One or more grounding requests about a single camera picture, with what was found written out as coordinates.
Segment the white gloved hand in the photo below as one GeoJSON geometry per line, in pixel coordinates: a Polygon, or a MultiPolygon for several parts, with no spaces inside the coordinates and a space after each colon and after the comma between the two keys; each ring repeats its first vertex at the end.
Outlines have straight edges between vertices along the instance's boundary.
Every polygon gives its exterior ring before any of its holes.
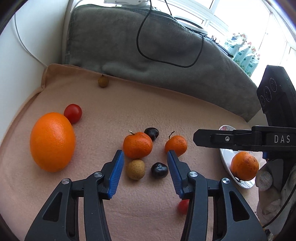
{"type": "Polygon", "coordinates": [[[279,235],[295,223],[295,152],[263,152],[266,160],[255,177],[257,216],[264,229],[279,235]]]}

